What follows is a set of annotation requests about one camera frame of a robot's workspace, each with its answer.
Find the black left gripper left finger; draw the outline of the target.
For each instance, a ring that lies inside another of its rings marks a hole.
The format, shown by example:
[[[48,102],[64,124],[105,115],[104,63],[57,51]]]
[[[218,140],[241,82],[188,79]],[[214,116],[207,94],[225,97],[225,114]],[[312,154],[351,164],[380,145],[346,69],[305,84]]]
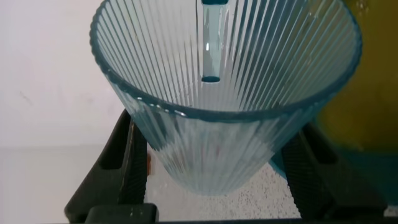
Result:
[[[147,141],[124,110],[99,158],[83,179],[64,212],[70,223],[85,222],[99,205],[144,203]]]

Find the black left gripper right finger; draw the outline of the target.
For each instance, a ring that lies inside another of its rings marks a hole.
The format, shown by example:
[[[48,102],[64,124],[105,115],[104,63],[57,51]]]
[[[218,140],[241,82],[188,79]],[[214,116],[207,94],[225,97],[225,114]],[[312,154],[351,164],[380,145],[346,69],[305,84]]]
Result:
[[[377,190],[321,135],[305,125],[282,148],[290,191],[305,220],[382,218],[387,207]]]

